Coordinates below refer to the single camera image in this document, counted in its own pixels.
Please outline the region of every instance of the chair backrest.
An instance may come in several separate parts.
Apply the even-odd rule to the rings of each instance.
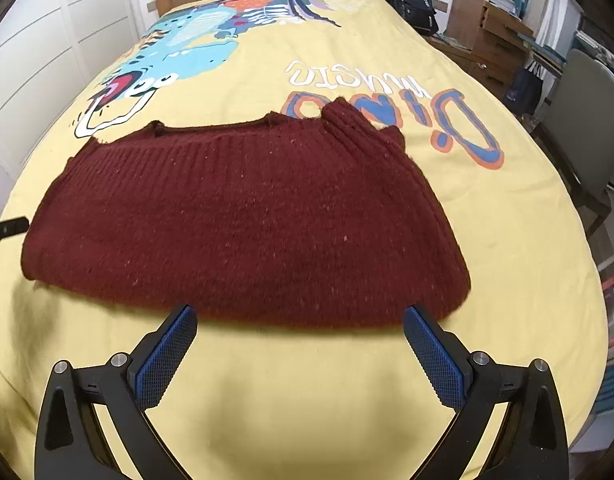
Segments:
[[[571,50],[543,124],[582,188],[599,196],[614,171],[614,75]]]

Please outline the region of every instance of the blue dinosaur print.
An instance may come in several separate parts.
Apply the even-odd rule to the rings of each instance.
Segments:
[[[106,73],[103,88],[89,98],[76,124],[76,137],[88,137],[123,124],[141,111],[160,89],[222,65],[237,49],[237,38],[249,29],[273,23],[319,20],[340,27],[310,9],[328,9],[324,0],[218,0],[175,10],[154,23],[137,48]],[[213,34],[210,43],[191,45]],[[119,98],[138,99],[122,116],[89,126],[94,112]]]

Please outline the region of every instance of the ribbed knit fabric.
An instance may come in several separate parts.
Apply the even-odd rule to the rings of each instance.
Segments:
[[[396,326],[418,301],[441,319],[470,290],[402,134],[342,98],[315,119],[92,137],[47,190],[22,267],[99,300],[302,328]]]

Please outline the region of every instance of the dark bag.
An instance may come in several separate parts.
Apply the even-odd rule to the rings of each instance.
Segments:
[[[416,31],[423,36],[438,32],[436,10],[431,0],[386,0]]]
[[[502,103],[516,116],[533,114],[541,100],[543,80],[540,66],[533,62],[530,68],[519,67],[514,74],[510,88],[503,95]]]

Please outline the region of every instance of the folded sweater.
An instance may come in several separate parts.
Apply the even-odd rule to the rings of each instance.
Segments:
[[[417,302],[441,319],[470,290],[402,134],[342,98],[319,118],[90,138],[42,199],[22,268],[98,300],[300,328],[395,326]]]

